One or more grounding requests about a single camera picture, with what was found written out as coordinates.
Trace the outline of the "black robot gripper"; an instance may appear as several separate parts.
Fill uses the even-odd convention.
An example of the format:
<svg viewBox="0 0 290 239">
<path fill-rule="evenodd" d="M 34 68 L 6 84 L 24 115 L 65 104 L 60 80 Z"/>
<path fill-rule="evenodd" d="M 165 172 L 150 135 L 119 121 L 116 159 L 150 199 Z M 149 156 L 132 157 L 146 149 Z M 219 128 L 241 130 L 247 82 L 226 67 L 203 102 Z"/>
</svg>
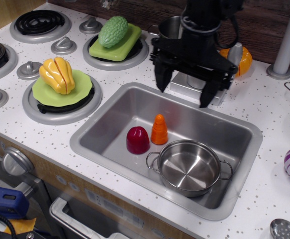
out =
<svg viewBox="0 0 290 239">
<path fill-rule="evenodd" d="M 200 108 L 207 108 L 219 91 L 228 90 L 222 82 L 231 82 L 237 67 L 218 53 L 217 35 L 224 20 L 231 20 L 238 31 L 237 11 L 236 0 L 189 0 L 180 16 L 181 39 L 152 39 L 151 60 L 156 85 L 162 93 L 174 70 L 207 81 L 200 96 Z"/>
</svg>

